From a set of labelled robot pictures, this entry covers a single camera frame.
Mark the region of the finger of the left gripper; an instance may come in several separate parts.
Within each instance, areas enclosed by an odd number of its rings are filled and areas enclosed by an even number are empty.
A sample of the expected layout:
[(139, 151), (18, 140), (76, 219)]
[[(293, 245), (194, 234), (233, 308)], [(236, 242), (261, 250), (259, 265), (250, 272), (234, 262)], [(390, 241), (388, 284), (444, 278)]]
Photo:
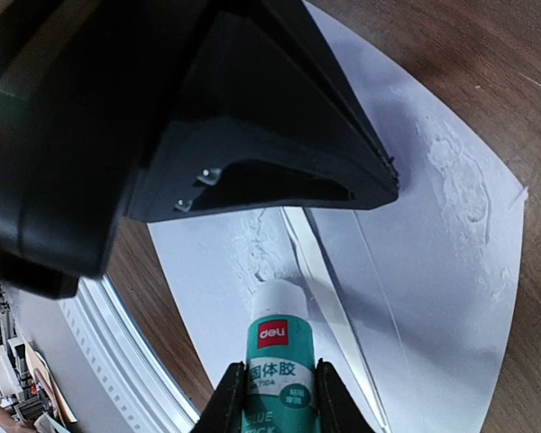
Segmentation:
[(217, 1), (127, 214), (371, 210), (399, 175), (300, 1)]

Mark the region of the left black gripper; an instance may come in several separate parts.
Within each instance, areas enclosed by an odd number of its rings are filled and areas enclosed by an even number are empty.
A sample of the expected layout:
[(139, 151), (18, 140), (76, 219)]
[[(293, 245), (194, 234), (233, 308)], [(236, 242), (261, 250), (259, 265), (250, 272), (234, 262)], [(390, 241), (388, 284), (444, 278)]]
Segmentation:
[(0, 285), (62, 299), (105, 272), (208, 1), (0, 2)]

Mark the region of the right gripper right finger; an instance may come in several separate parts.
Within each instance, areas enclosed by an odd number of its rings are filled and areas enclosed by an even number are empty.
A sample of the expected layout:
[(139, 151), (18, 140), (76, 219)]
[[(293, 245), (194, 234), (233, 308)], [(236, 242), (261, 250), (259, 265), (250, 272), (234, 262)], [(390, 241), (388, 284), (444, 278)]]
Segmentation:
[(323, 433), (374, 433), (333, 364), (323, 359), (318, 361), (315, 386)]

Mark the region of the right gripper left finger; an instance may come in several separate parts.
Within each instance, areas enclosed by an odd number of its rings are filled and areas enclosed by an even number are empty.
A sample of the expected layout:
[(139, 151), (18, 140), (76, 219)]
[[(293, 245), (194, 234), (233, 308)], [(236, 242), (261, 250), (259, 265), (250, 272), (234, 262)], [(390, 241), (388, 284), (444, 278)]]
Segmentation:
[(231, 363), (192, 433), (239, 433), (242, 428), (246, 367)]

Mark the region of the white green glue stick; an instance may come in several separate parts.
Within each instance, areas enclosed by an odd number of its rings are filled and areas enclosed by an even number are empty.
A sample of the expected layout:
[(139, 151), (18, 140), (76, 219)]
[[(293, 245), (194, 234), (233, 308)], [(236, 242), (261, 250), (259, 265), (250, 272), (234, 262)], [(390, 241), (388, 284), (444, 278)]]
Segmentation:
[(318, 432), (315, 351), (305, 292), (284, 280), (252, 296), (243, 432)]

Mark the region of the grey envelope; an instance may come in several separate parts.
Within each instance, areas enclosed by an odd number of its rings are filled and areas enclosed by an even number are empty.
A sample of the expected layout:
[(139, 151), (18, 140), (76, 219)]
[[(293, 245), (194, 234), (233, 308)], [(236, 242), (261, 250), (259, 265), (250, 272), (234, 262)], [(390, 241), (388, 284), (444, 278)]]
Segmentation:
[(245, 354), (263, 281), (305, 289), (316, 356), (378, 432), (477, 432), (518, 288), (527, 190), (448, 106), (310, 13), (400, 175), (372, 211), (265, 208), (149, 227), (209, 380)]

